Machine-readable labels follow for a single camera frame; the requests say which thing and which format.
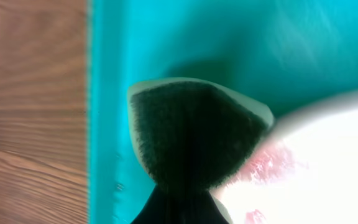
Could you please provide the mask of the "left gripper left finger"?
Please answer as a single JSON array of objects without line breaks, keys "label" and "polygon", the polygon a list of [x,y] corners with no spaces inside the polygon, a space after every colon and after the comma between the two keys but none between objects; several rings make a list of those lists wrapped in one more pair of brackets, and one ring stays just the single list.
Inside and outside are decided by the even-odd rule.
[{"label": "left gripper left finger", "polygon": [[182,224],[183,208],[179,201],[156,186],[143,209],[131,224]]}]

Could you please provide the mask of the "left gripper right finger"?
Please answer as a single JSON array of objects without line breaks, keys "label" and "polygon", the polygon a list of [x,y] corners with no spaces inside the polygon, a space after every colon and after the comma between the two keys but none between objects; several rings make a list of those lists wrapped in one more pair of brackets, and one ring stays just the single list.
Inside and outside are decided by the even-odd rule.
[{"label": "left gripper right finger", "polygon": [[228,224],[208,192],[192,195],[183,206],[184,224]]}]

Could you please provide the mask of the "green scrubbing sponge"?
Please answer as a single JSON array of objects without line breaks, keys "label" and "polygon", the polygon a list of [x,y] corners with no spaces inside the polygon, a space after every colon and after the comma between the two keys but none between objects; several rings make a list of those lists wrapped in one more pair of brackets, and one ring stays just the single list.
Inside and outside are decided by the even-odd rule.
[{"label": "green scrubbing sponge", "polygon": [[139,162],[164,192],[180,198],[225,182],[275,122],[267,105],[196,78],[136,83],[127,102]]}]

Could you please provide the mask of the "white pink plate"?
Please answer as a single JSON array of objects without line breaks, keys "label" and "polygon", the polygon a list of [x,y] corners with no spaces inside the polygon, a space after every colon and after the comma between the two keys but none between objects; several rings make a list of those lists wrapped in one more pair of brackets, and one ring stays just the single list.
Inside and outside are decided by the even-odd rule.
[{"label": "white pink plate", "polygon": [[280,119],[212,195],[230,223],[358,224],[358,91]]}]

